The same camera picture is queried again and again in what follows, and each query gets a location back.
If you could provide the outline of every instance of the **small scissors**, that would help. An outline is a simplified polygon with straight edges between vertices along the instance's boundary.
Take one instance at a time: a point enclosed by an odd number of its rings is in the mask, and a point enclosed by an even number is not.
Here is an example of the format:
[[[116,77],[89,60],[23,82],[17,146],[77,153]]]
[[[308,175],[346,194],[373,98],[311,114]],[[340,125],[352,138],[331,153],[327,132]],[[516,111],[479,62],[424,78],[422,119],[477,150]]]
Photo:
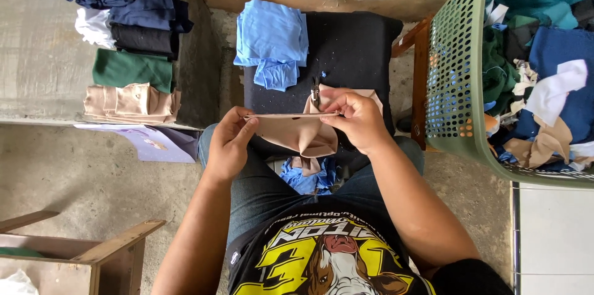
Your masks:
[[[311,101],[316,106],[316,109],[320,109],[320,77],[311,78]]]

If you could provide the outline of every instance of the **white plastic bag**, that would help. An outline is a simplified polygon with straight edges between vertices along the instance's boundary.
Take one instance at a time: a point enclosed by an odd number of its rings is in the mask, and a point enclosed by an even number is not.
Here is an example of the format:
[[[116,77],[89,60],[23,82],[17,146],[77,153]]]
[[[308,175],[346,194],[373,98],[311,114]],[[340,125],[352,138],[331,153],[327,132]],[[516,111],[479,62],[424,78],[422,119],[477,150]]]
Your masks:
[[[8,278],[0,279],[0,293],[2,295],[39,295],[31,279],[20,268]]]

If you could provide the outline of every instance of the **black cushion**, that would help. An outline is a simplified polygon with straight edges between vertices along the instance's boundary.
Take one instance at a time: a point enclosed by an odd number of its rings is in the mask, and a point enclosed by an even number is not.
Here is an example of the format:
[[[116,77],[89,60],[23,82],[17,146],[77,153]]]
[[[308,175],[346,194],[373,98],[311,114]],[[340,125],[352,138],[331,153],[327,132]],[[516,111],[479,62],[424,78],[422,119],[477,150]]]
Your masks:
[[[392,42],[402,31],[402,22],[375,13],[306,12],[309,37],[307,67],[299,68],[297,85],[286,92],[266,90],[254,84],[256,67],[246,67],[244,73],[244,103],[257,114],[302,113],[311,93],[313,76],[320,83],[335,88],[375,89],[384,105],[384,123],[391,135],[394,124],[390,112],[389,64]],[[338,165],[351,165],[361,157],[349,151],[348,141],[339,138],[335,155]],[[260,137],[253,137],[250,146],[263,158],[293,156],[297,152],[279,147]]]

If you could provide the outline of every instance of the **hand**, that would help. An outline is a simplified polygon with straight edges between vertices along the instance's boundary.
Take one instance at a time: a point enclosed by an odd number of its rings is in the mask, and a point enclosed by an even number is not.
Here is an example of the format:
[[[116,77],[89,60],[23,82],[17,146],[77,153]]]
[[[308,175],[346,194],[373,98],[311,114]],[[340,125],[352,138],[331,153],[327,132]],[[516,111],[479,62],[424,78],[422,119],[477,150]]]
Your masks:
[[[243,117],[252,115],[250,109],[235,106],[214,129],[210,140],[209,162],[204,176],[231,182],[248,160],[248,142],[258,128],[258,118],[246,122]]]
[[[329,104],[321,105],[321,111],[338,110],[345,116],[321,117],[320,120],[345,132],[349,141],[362,154],[369,155],[378,147],[390,145],[393,142],[385,128],[380,109],[371,98],[344,88],[323,90],[320,94],[333,99]]]

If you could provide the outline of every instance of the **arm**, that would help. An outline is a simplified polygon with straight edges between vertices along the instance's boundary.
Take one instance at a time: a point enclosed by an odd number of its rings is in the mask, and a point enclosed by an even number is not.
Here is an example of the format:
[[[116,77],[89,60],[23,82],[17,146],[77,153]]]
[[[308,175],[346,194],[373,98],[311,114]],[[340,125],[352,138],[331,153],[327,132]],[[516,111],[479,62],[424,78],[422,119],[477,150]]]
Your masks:
[[[250,110],[234,107],[215,128],[204,169],[188,210],[155,277],[152,295],[214,294],[225,257],[231,182],[247,161],[258,126]]]
[[[390,218],[420,272],[429,277],[448,263],[480,259],[462,224],[385,129],[375,102],[344,89],[329,91],[324,95],[334,101],[321,109],[338,109],[345,117],[321,119],[368,155]]]

